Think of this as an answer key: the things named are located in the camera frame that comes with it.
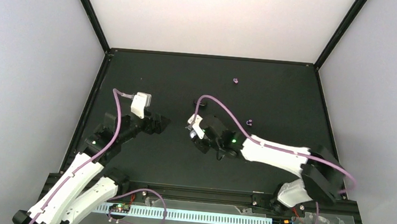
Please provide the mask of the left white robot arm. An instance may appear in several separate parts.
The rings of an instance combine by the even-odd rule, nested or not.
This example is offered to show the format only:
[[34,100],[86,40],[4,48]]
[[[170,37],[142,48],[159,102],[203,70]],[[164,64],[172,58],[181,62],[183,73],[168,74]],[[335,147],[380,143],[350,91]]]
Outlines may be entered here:
[[123,143],[139,133],[161,134],[171,122],[160,114],[144,114],[140,118],[106,113],[67,171],[29,210],[18,210],[13,224],[79,224],[100,204],[125,193],[128,176],[107,164],[120,153]]

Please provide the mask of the black earbud charging case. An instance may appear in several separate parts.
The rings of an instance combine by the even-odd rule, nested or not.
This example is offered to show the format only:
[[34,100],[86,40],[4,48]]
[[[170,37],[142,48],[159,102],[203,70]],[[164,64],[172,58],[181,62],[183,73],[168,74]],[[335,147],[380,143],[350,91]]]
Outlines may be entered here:
[[207,105],[208,105],[208,103],[206,102],[206,101],[199,101],[199,100],[194,100],[194,106],[195,107],[199,107],[199,109],[203,109],[203,108],[206,108],[207,107]]

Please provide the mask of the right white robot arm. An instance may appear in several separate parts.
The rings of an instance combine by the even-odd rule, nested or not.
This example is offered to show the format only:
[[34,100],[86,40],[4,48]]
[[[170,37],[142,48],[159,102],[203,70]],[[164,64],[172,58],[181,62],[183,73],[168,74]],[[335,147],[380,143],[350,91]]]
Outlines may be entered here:
[[293,174],[296,180],[280,183],[269,199],[268,209],[282,214],[304,202],[335,205],[343,182],[343,167],[323,147],[311,150],[270,142],[242,131],[230,130],[216,116],[192,115],[190,138],[202,153],[213,149],[224,157],[274,166]]

